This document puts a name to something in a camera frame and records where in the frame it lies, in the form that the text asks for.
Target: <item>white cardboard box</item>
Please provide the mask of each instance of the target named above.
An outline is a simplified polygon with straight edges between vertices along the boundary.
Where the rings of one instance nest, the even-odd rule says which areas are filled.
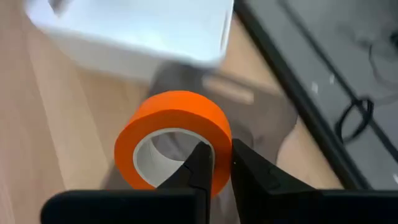
[[[233,0],[63,0],[57,13],[30,0],[25,10],[82,67],[150,82],[167,62],[217,67]]]

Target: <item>tape roll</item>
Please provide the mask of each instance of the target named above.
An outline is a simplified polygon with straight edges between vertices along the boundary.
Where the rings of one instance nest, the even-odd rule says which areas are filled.
[[[163,156],[150,141],[154,136],[182,132],[209,144],[214,153],[211,196],[229,179],[231,130],[223,111],[189,91],[167,91],[144,101],[116,140],[114,158],[121,175],[134,189],[154,189],[183,161]]]

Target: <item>wooden table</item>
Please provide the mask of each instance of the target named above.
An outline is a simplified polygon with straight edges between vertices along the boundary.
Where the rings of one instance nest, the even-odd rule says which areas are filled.
[[[220,69],[284,94],[237,19]],[[0,223],[38,223],[53,194],[101,187],[147,86],[78,68],[13,0],[0,0],[0,72]],[[277,164],[316,188],[341,188],[301,120]]]

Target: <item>black cable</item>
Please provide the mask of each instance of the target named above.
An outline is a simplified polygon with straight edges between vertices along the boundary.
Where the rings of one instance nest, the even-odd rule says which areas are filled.
[[[393,89],[393,90],[397,91],[398,90],[398,83],[386,80],[380,74],[379,69],[377,68],[377,65],[376,65],[376,63],[374,61],[373,47],[374,47],[374,44],[370,44],[369,45],[368,59],[369,59],[369,64],[371,65],[371,68],[372,68],[372,74],[373,74],[374,79],[378,82],[378,84],[382,85],[383,87],[386,87],[386,88]],[[391,103],[395,103],[396,101],[398,101],[398,92],[397,93],[393,93],[390,96],[386,96],[384,98],[380,98],[378,100],[374,100],[376,106],[388,105],[388,104],[391,104]]]
[[[366,103],[366,114],[365,114],[365,116],[363,116],[361,123],[349,136],[343,137],[343,124],[344,124],[349,112],[357,106],[363,106],[364,103]],[[351,103],[348,105],[348,107],[346,109],[344,109],[344,112],[340,116],[340,119],[335,123],[335,133],[336,133],[337,137],[340,139],[340,141],[343,143],[348,143],[348,142],[358,138],[358,136],[365,130],[365,128],[368,126],[369,122],[372,120],[373,111],[374,111],[374,103],[368,97],[362,97],[357,100],[351,101]]]
[[[384,86],[386,88],[391,88],[393,90],[398,90],[398,83],[386,80],[379,73],[379,69],[377,68],[377,65],[376,65],[376,63],[374,61],[374,58],[373,58],[373,45],[374,44],[370,44],[369,45],[368,59],[369,59],[370,65],[372,67],[372,74],[373,74],[374,79],[378,82],[378,84],[380,84],[380,85],[382,85],[382,86]]]

